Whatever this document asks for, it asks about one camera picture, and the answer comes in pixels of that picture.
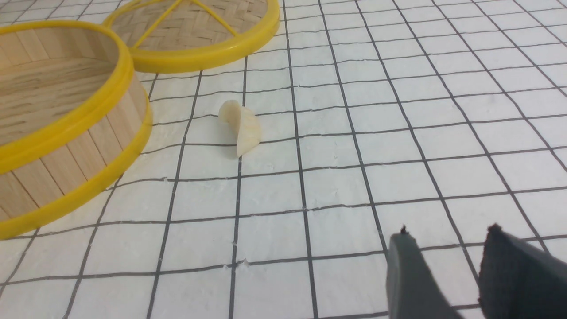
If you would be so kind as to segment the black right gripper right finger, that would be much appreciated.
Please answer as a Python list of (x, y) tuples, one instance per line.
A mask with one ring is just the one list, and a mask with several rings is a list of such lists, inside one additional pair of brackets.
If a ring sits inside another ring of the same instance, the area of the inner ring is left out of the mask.
[(484, 243), (479, 303), (487, 319), (564, 319), (567, 265), (494, 224)]

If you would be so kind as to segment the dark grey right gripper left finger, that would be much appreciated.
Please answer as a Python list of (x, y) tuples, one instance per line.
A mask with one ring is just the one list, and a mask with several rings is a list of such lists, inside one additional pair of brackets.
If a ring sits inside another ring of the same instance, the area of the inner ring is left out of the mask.
[(385, 289), (391, 319), (461, 319), (439, 289), (416, 240), (403, 226), (391, 235)]

